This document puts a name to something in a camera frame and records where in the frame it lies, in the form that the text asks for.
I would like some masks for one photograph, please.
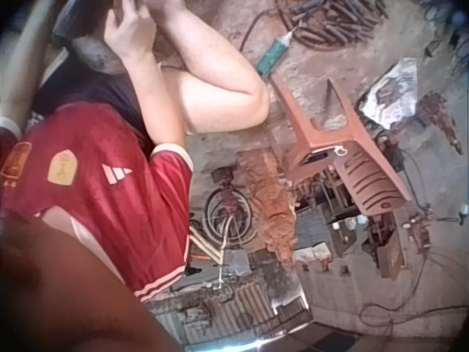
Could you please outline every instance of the white stripe logo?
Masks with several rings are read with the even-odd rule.
[[[101,164],[103,166],[104,173],[110,185],[117,183],[118,180],[123,180],[125,175],[128,175],[132,172],[131,169],[121,169],[120,167],[109,167],[107,165]]]

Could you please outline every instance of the white sleeve trim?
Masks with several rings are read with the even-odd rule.
[[[183,147],[177,144],[163,143],[163,144],[158,145],[152,151],[151,156],[163,150],[169,150],[170,152],[174,152],[178,154],[185,161],[185,163],[189,166],[189,169],[191,169],[191,171],[193,172],[193,162],[186,149],[184,149]]]
[[[0,117],[0,127],[6,128],[8,131],[13,133],[18,141],[23,135],[21,133],[20,127],[16,124],[16,122],[8,117]]]

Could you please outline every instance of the blurred finger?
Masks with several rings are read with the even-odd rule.
[[[145,4],[140,5],[139,14],[142,18],[149,18],[150,14],[149,14],[148,6]]]
[[[106,18],[106,27],[104,28],[104,38],[108,37],[117,29],[116,14],[113,9],[108,11],[108,17]]]
[[[124,9],[124,18],[129,15],[137,14],[135,0],[122,0],[122,8]]]

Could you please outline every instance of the gold patch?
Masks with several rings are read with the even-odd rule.
[[[29,142],[17,143],[8,155],[0,175],[17,180],[23,173],[24,165],[28,160],[32,144]]]
[[[57,153],[49,166],[47,181],[61,186],[70,186],[75,178],[78,162],[71,150]]]

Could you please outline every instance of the red jersey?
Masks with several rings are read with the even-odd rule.
[[[0,130],[0,160],[14,141]],[[175,144],[156,147],[148,161],[109,105],[74,103],[12,148],[1,170],[1,206],[28,215],[63,208],[145,301],[185,270],[192,168]]]

